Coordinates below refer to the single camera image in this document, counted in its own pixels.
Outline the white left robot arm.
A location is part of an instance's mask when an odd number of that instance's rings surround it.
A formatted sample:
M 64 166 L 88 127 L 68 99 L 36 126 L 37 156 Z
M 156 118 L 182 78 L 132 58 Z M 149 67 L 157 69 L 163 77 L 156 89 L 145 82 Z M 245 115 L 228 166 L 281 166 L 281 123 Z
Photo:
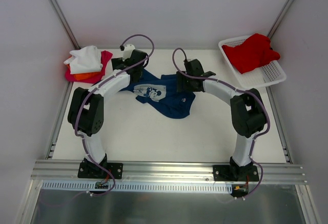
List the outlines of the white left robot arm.
M 132 49 L 123 50 L 121 58 L 112 59 L 113 71 L 91 87 L 76 88 L 68 113 L 68 122 L 74 133 L 82 139 L 85 158 L 91 164 L 89 172 L 96 178 L 105 176 L 106 156 L 100 137 L 105 119 L 105 101 L 129 84 L 139 81 L 149 54 Z

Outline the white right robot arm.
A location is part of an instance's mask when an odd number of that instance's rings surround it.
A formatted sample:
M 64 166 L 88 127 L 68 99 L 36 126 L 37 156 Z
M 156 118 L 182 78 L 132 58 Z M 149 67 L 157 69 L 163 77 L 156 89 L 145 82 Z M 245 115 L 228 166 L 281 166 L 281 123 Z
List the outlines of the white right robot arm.
M 242 180 L 248 174 L 246 166 L 252 164 L 253 141 L 269 124 L 257 89 L 239 90 L 232 85 L 213 78 L 214 72 L 204 72 L 199 60 L 183 61 L 185 71 L 177 71 L 177 92 L 204 92 L 219 98 L 230 106 L 231 120 L 237 140 L 230 159 L 229 174 L 234 180 Z

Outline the blue cartoon print t-shirt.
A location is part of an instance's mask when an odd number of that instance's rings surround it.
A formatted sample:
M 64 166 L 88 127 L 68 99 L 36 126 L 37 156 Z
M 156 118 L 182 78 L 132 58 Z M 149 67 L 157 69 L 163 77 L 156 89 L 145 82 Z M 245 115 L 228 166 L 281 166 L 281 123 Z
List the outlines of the blue cartoon print t-shirt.
M 193 92 L 177 91 L 177 76 L 162 75 L 160 78 L 143 70 L 137 83 L 130 84 L 124 91 L 136 95 L 136 100 L 149 104 L 162 115 L 172 119 L 183 119 L 190 115 L 192 103 L 196 97 Z

